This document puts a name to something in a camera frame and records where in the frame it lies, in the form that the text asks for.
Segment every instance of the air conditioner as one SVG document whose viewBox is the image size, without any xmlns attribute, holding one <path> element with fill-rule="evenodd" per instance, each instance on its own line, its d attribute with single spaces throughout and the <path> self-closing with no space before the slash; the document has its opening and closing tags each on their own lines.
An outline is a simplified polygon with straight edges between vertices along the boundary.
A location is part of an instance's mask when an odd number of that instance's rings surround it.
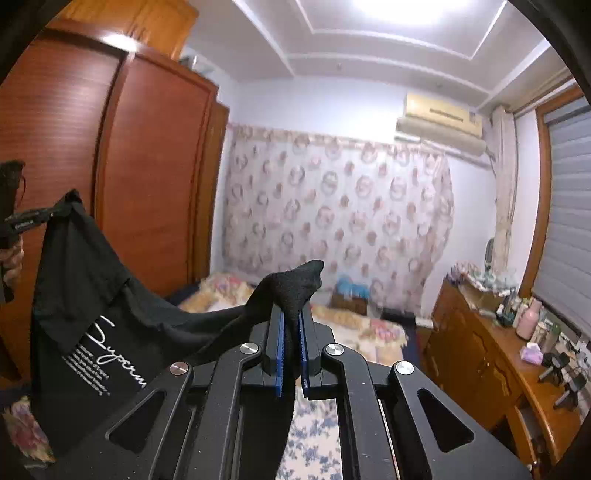
<svg viewBox="0 0 591 480">
<path fill-rule="evenodd" d="M 477 157 L 486 151 L 486 142 L 482 139 L 482 117 L 472 112 L 409 93 L 405 113 L 396 122 L 398 132 Z"/>
<path fill-rule="evenodd" d="M 409 93 L 404 114 L 482 138 L 482 117 L 451 103 Z"/>
</svg>

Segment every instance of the beige curtain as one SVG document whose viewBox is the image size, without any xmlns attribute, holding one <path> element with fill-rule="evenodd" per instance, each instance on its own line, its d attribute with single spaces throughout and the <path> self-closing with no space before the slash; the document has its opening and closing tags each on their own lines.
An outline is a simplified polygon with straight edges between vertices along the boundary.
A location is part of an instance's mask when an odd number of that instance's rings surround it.
<svg viewBox="0 0 591 480">
<path fill-rule="evenodd" d="M 499 106 L 492 114 L 496 150 L 496 231 L 492 268 L 496 274 L 506 271 L 511 243 L 511 225 L 515 213 L 517 189 L 517 135 L 515 117 Z"/>
<path fill-rule="evenodd" d="M 415 144 L 376 144 L 237 127 L 226 184 L 226 268 L 253 280 L 324 260 L 380 306 L 420 311 L 453 223 L 447 159 Z"/>
</svg>

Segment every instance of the triangular cutout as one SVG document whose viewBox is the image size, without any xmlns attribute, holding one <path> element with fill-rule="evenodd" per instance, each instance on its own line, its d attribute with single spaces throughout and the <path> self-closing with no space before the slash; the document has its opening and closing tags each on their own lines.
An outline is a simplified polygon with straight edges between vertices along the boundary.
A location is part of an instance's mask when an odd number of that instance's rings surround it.
<svg viewBox="0 0 591 480">
<path fill-rule="evenodd" d="M 417 395 L 442 452 L 451 452 L 474 440 L 472 431 L 445 408 L 429 390 L 421 389 Z"/>
<path fill-rule="evenodd" d="M 130 452 L 140 453 L 152 431 L 166 393 L 157 391 L 109 435 L 109 440 Z"/>
</svg>

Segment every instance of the ceiling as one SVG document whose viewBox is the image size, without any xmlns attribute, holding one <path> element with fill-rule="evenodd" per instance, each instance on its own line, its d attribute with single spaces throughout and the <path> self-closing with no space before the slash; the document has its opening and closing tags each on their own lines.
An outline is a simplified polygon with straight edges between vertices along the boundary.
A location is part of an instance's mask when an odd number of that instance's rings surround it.
<svg viewBox="0 0 591 480">
<path fill-rule="evenodd" d="M 569 75 L 506 0 L 190 0 L 188 45 L 239 82 L 341 76 L 490 111 Z"/>
</svg>

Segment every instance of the gray blind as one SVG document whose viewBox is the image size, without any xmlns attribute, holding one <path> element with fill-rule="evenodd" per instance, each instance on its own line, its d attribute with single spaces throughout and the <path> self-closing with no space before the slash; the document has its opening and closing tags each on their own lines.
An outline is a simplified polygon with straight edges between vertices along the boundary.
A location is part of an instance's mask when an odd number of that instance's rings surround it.
<svg viewBox="0 0 591 480">
<path fill-rule="evenodd" d="M 534 294 L 591 337 L 591 108 L 544 117 L 552 146 L 550 218 Z"/>
</svg>

